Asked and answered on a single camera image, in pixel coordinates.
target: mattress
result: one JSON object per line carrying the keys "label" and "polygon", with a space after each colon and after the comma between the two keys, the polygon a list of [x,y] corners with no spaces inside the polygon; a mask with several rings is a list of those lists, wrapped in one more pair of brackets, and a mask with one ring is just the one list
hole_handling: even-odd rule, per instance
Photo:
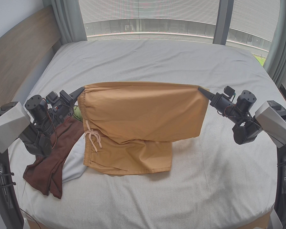
{"label": "mattress", "polygon": [[[70,93],[108,81],[194,84],[222,93],[229,85],[286,108],[277,87],[244,49],[173,40],[105,40],[62,46],[31,90]],[[61,200],[22,178],[35,157],[18,139],[9,147],[19,205],[50,228],[236,228],[269,212],[275,201],[276,146],[265,133],[237,145],[233,123],[208,107],[199,137],[173,143],[170,172],[112,176],[87,168],[65,182]]]}

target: wooden bed frame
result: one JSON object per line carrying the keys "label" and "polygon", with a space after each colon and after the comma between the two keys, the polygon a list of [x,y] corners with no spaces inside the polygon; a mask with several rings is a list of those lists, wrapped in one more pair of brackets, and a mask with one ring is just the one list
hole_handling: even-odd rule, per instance
{"label": "wooden bed frame", "polygon": [[12,101],[27,75],[60,37],[50,5],[0,38],[0,106]]}

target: green grass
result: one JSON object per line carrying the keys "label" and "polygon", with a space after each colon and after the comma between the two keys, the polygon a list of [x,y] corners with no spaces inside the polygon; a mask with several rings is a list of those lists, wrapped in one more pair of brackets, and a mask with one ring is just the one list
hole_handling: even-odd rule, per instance
{"label": "green grass", "polygon": [[266,58],[257,55],[254,55],[254,57],[256,57],[257,61],[259,61],[262,66],[264,65]]}

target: maroon cloth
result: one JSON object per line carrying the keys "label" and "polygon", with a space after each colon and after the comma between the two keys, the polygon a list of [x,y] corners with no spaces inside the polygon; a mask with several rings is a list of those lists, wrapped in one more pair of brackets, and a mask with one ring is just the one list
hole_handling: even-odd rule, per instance
{"label": "maroon cloth", "polygon": [[[23,178],[43,195],[61,199],[62,196],[62,166],[73,145],[84,134],[83,123],[70,118],[56,128],[57,143],[48,157],[36,156],[33,164],[28,165]],[[51,142],[55,142],[55,133],[51,135]]]}

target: pink drawstring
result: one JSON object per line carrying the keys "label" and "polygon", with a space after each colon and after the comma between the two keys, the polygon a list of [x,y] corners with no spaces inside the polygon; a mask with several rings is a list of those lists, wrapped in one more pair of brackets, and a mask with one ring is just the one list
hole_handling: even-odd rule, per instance
{"label": "pink drawstring", "polygon": [[90,128],[87,120],[86,120],[86,125],[88,127],[88,131],[85,132],[84,138],[89,133],[89,140],[91,141],[92,146],[94,147],[94,150],[96,151],[96,154],[99,155],[97,148],[95,147],[94,143],[92,142],[91,135],[94,135],[96,137],[96,141],[98,142],[100,148],[102,148],[101,136],[99,135],[98,131],[94,131],[93,129]]}

